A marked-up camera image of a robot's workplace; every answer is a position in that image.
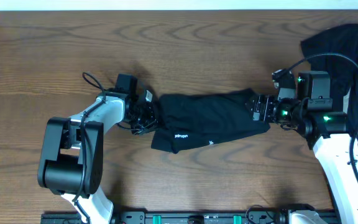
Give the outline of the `dark teal t-shirt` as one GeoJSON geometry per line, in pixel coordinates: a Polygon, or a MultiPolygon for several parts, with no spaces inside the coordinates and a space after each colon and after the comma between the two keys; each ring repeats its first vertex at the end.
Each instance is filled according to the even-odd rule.
{"type": "Polygon", "coordinates": [[[155,131],[151,148],[176,154],[266,133],[270,125],[254,121],[246,107],[256,95],[250,88],[213,95],[162,95],[162,127],[155,131]]]}

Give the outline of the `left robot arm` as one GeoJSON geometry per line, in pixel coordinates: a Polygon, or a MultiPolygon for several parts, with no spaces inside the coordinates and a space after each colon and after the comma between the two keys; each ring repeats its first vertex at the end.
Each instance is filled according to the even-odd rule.
{"type": "Polygon", "coordinates": [[[82,223],[113,223],[114,205],[103,192],[104,135],[121,122],[133,134],[157,123],[153,94],[145,90],[103,90],[94,103],[69,118],[48,120],[37,181],[69,201],[82,223]]]}

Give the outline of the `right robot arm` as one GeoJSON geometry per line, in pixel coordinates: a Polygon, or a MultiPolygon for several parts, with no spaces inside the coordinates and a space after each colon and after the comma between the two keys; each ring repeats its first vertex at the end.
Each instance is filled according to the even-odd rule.
{"type": "Polygon", "coordinates": [[[278,96],[255,95],[246,102],[255,121],[295,129],[313,150],[328,178],[342,223],[358,223],[358,128],[350,116],[333,110],[327,72],[299,74],[298,87],[287,88],[288,78],[273,74],[278,96]]]}

